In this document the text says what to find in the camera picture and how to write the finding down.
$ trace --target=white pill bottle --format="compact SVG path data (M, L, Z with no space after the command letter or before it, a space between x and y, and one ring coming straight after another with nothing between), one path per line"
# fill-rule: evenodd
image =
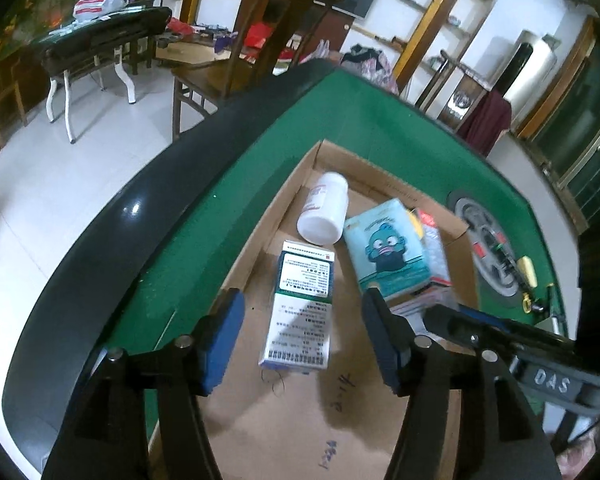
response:
M340 240L349 206L349 184L330 171L309 192L298 218L298 232L311 244L331 245Z

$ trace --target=barcode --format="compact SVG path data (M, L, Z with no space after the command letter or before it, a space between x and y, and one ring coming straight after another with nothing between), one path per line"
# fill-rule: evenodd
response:
M304 354L295 354L291 352L283 352L282 350L269 350L269 359L280 359L290 363L307 364L307 365L322 365L324 357L310 357Z

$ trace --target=cartoon character box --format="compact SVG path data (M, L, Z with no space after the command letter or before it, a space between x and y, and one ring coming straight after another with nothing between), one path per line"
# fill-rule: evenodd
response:
M361 290L392 298L429 285L422 227L397 198L347 219L344 239Z

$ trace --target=cartoon fish face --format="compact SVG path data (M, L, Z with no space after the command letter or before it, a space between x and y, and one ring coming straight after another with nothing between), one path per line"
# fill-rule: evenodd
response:
M376 261L379 257L389 256L392 253L402 254L406 249L404 237L400 236L391 224L385 222L370 236L366 256L370 261Z

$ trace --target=white table leg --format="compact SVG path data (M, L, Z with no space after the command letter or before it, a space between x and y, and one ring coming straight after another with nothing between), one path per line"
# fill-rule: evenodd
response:
M98 56L93 56L93 64L96 67L100 66L100 58ZM100 71L99 68L96 69L96 72L98 73L98 82L100 85L100 90L104 90L104 83L102 81L102 72Z
M113 50L113 55L116 74L118 74L118 77L126 86L126 94L129 99L129 104L133 104L136 102L136 86L134 85L134 82L131 81L131 78L128 76L124 67L122 66L122 46L117 46Z
M52 123L54 121L54 111L51 107L51 104L54 100L54 95L56 95L56 90L58 90L58 81L51 78L51 88L49 89L49 95L46 96L46 116L49 119L49 122Z
M69 103L71 102L71 86L69 85L69 71L64 71L64 126L66 134L69 136L69 142L74 143L74 134L71 133L71 124L69 122Z

